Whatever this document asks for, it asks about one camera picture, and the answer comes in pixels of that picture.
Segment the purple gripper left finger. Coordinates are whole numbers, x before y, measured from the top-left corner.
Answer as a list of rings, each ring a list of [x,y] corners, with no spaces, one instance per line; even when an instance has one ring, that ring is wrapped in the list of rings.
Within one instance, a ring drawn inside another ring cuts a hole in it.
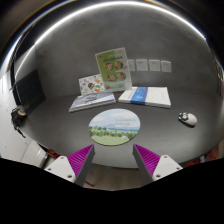
[[[94,155],[94,145],[89,145],[70,156],[59,156],[46,168],[46,171],[83,186]]]

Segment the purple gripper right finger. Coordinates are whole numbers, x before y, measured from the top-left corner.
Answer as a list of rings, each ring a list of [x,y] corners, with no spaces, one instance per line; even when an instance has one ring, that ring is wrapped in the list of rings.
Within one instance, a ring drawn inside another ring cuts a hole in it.
[[[133,145],[133,156],[145,185],[182,169],[182,167],[168,155],[159,156],[137,144]]]

